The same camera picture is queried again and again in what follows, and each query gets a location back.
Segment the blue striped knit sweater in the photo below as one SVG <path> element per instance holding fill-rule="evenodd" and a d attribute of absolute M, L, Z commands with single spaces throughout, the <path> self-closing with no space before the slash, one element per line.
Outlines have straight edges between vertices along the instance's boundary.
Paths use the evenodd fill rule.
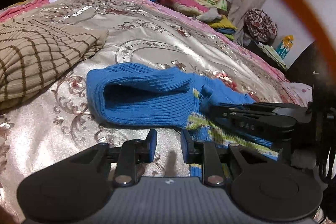
<path fill-rule="evenodd" d="M 87 101 L 90 111 L 104 122 L 122 127 L 186 129 L 194 140 L 213 141 L 221 148 L 238 143 L 272 160 L 278 158 L 269 141 L 231 133 L 206 117 L 207 106 L 255 102 L 220 79 L 178 68 L 115 64 L 87 73 Z"/>

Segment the floral pillow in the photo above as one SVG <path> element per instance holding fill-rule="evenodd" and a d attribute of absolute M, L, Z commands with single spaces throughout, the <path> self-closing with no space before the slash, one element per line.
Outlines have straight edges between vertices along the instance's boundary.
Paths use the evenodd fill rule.
<path fill-rule="evenodd" d="M 313 98 L 313 88 L 303 83 L 282 83 L 292 101 L 300 106 L 307 107 Z"/>

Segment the dark wooden headboard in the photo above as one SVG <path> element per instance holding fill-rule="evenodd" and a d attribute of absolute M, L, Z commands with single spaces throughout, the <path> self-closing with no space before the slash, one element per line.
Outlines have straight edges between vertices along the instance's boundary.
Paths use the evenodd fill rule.
<path fill-rule="evenodd" d="M 311 43 L 285 73 L 292 83 L 303 83 L 311 87 L 335 90 L 335 79 L 319 53 L 317 42 Z"/>

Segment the green folded cloth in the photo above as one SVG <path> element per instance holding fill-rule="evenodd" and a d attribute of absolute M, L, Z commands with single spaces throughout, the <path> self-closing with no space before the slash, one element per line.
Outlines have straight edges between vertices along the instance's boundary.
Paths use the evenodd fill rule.
<path fill-rule="evenodd" d="M 286 64 L 284 63 L 283 59 L 280 55 L 276 52 L 276 50 L 269 45 L 265 45 L 263 43 L 257 42 L 257 46 L 262 50 L 268 57 L 270 57 L 273 61 L 277 63 L 277 65 L 284 69 L 285 71 L 288 69 Z"/>

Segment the yellow blue package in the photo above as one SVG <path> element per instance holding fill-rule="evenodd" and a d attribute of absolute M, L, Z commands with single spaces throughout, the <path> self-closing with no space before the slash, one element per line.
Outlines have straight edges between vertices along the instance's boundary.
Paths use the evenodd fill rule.
<path fill-rule="evenodd" d="M 294 42 L 293 35 L 284 36 L 282 40 L 280 41 L 279 45 L 276 48 L 276 52 L 282 59 L 286 57 L 286 55 L 292 48 L 293 42 Z"/>

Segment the yellow folded cloth stack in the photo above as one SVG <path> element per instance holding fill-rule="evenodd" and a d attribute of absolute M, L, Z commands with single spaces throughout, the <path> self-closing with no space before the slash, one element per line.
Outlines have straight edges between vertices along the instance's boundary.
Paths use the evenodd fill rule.
<path fill-rule="evenodd" d="M 234 34 L 237 27 L 235 27 L 225 15 L 222 15 L 221 19 L 216 19 L 213 22 L 208 23 L 208 25 L 231 41 L 234 41 Z"/>

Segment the dark floral bundle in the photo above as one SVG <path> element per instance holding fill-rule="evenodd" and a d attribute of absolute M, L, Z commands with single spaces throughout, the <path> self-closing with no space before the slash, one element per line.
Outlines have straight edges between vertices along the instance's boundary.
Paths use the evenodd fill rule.
<path fill-rule="evenodd" d="M 277 25 L 262 9 L 250 9 L 244 18 L 244 27 L 252 39 L 268 44 L 277 37 Z"/>

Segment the floral satin bedspread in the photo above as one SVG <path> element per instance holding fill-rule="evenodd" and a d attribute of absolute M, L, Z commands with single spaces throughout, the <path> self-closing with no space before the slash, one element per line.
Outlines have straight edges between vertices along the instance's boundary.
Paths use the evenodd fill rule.
<path fill-rule="evenodd" d="M 91 69 L 124 62 L 157 69 L 173 67 L 220 79 L 257 101 L 294 103 L 282 86 L 289 81 L 278 69 L 206 24 L 148 0 L 33 0 L 18 13 L 7 9 L 1 22 L 12 18 L 109 31 L 98 53 L 8 113 L 1 205 L 16 222 L 25 218 L 16 190 L 26 176 L 97 142 L 120 145 L 143 134 L 94 120 L 85 93 Z"/>

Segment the beige checked knit garment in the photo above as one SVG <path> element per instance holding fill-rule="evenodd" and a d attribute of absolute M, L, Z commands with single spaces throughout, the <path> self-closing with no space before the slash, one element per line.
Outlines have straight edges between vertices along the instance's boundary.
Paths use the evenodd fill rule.
<path fill-rule="evenodd" d="M 108 30 L 35 18 L 1 23 L 1 109 L 37 95 L 80 61 L 101 50 Z"/>

